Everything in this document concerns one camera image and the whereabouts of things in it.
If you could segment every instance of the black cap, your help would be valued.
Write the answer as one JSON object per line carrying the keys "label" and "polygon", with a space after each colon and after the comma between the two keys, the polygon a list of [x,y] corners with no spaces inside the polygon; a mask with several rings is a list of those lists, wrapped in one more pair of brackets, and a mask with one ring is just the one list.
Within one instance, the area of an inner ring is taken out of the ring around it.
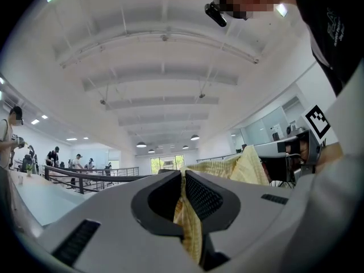
{"label": "black cap", "polygon": [[23,116],[23,111],[22,111],[22,109],[21,109],[19,106],[14,106],[14,107],[10,110],[9,114],[11,114],[11,113],[13,113],[13,112],[15,112],[15,114],[16,114],[16,115],[18,115],[18,116],[20,116],[20,117],[22,117],[22,116]]}

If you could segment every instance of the black strap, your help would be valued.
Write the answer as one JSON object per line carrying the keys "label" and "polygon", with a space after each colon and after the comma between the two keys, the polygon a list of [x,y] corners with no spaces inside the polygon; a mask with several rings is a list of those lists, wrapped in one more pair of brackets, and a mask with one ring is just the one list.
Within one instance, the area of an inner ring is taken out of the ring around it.
{"label": "black strap", "polygon": [[4,133],[3,137],[2,137],[2,140],[4,141],[5,140],[5,136],[7,134],[8,127],[7,127],[7,120],[6,119],[3,119],[3,121],[5,121],[5,123],[6,123],[6,131],[5,131],[5,133]]}

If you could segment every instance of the yellow cloth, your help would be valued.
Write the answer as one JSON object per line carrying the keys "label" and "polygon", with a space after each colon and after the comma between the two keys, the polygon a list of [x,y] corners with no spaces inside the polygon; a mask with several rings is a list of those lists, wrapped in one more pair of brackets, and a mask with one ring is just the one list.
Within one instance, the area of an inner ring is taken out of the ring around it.
{"label": "yellow cloth", "polygon": [[242,155],[228,160],[207,161],[181,168],[181,197],[176,205],[174,223],[183,227],[183,246],[195,262],[199,263],[202,251],[202,227],[186,196],[186,170],[205,172],[250,184],[269,185],[269,182],[254,146],[247,146]]}

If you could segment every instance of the desk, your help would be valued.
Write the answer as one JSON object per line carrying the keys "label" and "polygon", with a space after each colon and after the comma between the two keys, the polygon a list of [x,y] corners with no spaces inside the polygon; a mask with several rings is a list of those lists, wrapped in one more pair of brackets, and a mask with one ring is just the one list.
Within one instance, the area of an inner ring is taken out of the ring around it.
{"label": "desk", "polygon": [[[9,173],[20,197],[42,226],[57,221],[90,197],[52,184],[37,174],[29,177],[17,171]],[[19,185],[20,175],[23,176],[23,184]]]}

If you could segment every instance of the man's hand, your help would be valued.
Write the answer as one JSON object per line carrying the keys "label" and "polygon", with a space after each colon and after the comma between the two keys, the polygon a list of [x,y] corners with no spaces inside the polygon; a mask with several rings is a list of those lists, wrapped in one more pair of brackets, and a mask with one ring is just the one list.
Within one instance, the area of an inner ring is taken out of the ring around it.
{"label": "man's hand", "polygon": [[[286,152],[291,154],[291,146],[286,146]],[[301,158],[304,161],[307,161],[308,159],[308,152],[309,152],[309,147],[308,147],[308,143],[305,142],[304,140],[300,140],[300,155]]]}
{"label": "man's hand", "polygon": [[[286,147],[286,152],[291,153],[291,146]],[[307,161],[309,153],[308,143],[300,140],[300,155],[302,160]],[[329,146],[323,147],[320,158],[316,163],[316,172],[319,173],[326,164],[340,159],[343,156],[343,152],[339,143],[330,144]]]}

